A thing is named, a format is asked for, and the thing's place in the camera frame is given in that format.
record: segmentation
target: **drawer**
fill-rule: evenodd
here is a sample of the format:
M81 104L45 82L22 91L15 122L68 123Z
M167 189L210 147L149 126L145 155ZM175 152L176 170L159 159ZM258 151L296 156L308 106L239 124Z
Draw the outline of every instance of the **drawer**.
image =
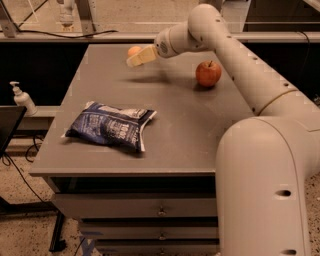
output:
M145 218L217 216L210 193L190 194L56 194L52 199L67 217Z
M122 219L80 223L89 239L218 239L217 218Z
M177 241L107 241L98 240L96 249L106 255L147 255L166 256L175 253L188 255L197 253L216 254L219 252L219 241L212 240L177 240Z

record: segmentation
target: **crumpled plastic bag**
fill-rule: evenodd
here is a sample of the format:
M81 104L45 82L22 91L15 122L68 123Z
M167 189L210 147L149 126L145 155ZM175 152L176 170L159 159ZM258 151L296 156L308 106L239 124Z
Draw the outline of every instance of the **crumpled plastic bag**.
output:
M101 145L126 145L144 152L142 132L157 112L119 109L90 101L64 137L77 137Z

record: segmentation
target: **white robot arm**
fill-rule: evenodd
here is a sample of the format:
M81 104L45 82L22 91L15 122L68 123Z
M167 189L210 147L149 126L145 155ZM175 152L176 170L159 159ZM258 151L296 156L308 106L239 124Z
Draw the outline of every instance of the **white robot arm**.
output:
M310 256L304 182L320 167L320 110L233 38L211 5L160 32L151 54L203 49L216 53L256 114L225 133L216 156L222 256Z

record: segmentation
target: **red apple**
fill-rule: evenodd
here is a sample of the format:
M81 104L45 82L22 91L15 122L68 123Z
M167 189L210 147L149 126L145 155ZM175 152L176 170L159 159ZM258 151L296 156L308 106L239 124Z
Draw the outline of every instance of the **red apple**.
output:
M196 69L198 83L205 87L214 86L221 77L221 67L212 60L201 62Z

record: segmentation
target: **white bottle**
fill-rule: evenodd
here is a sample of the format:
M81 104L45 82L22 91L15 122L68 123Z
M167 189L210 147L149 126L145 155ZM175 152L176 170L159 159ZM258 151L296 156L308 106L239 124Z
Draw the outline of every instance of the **white bottle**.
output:
M26 92L21 91L21 89L16 86L19 82L12 81L10 84L13 86L14 92L14 101L18 106L25 106L27 108L26 116L32 116L37 112L37 107L35 106L34 102L30 98L30 95Z

